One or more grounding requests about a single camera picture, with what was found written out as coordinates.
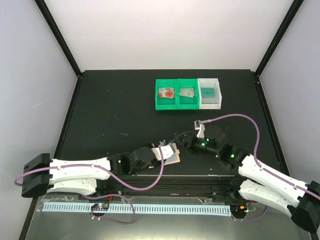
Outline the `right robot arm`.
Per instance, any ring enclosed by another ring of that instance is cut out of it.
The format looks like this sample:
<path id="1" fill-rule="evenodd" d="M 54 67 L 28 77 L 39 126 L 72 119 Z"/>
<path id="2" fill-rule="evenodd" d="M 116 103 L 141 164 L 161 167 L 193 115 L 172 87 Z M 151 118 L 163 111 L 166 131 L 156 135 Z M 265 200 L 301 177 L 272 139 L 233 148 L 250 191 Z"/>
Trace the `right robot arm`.
<path id="1" fill-rule="evenodd" d="M 205 129 L 201 124 L 194 131 L 185 131 L 175 141 L 189 152 L 218 161 L 236 176 L 227 189 L 234 202 L 252 200 L 274 208 L 301 229 L 315 233 L 320 227 L 320 184 L 306 183 L 285 175 L 252 154 L 229 144 L 217 126 Z"/>

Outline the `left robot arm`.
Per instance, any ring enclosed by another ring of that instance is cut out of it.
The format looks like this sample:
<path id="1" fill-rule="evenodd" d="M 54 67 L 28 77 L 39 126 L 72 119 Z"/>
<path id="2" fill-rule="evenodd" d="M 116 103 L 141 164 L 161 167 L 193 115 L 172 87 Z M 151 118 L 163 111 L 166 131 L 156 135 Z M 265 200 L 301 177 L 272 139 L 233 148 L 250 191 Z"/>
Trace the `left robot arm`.
<path id="1" fill-rule="evenodd" d="M 112 176 L 136 176 L 145 169 L 163 168 L 180 162 L 175 143 L 149 144 L 132 152 L 113 154 L 91 160 L 60 160 L 41 153 L 23 167 L 14 183 L 21 187 L 24 198 L 36 198 L 47 193 L 77 193 L 103 199 L 108 192 L 106 181 Z"/>

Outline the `teal card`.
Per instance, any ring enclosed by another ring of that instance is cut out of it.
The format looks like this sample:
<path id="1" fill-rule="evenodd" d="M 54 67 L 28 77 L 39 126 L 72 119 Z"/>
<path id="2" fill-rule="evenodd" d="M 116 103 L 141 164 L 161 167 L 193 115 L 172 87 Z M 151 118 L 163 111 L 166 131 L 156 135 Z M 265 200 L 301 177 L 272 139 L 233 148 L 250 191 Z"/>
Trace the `teal card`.
<path id="1" fill-rule="evenodd" d="M 214 98 L 215 89 L 213 87 L 201 87 L 200 88 L 202 98 Z"/>

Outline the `beige card holder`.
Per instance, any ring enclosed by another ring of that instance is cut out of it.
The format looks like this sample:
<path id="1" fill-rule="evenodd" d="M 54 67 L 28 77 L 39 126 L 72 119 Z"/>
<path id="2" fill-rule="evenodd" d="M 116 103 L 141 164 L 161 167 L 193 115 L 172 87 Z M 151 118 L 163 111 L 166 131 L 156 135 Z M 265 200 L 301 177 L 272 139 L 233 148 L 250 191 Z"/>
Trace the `beige card holder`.
<path id="1" fill-rule="evenodd" d="M 164 159 L 165 165 L 177 164 L 180 162 L 180 150 L 177 148 L 177 145 L 175 143 L 171 144 L 175 148 L 175 154 L 168 159 Z"/>

